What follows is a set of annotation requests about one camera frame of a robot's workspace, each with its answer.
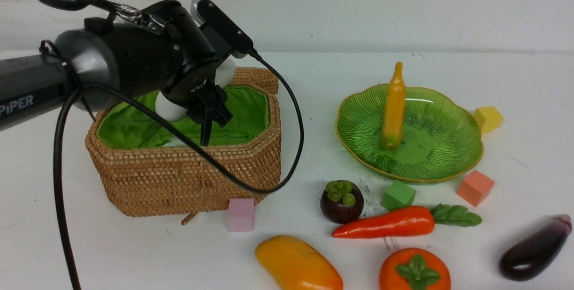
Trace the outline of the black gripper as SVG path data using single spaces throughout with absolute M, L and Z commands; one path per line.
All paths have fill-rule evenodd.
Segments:
M 213 122 L 224 127 L 233 117 L 225 105 L 227 94 L 214 83 L 222 60 L 180 2 L 163 0 L 148 6 L 144 12 L 165 25 L 164 34 L 178 55 L 174 73 L 161 92 L 188 110 L 185 117 L 201 124 L 200 145 L 207 147 Z

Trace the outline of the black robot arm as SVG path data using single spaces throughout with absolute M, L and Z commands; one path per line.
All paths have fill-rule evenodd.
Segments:
M 160 91 L 158 114 L 169 122 L 188 117 L 201 126 L 207 146 L 211 127 L 233 118 L 223 88 L 235 67 L 220 71 L 229 53 L 198 13 L 213 6 L 192 0 L 187 11 L 174 0 L 145 9 L 166 22 L 162 34 L 108 18 L 86 18 L 84 27 L 64 31 L 54 42 L 41 43 L 39 54 L 1 61 L 1 129 L 59 108 L 84 85 L 99 84 L 137 98 Z M 221 72 L 223 80 L 217 82 Z

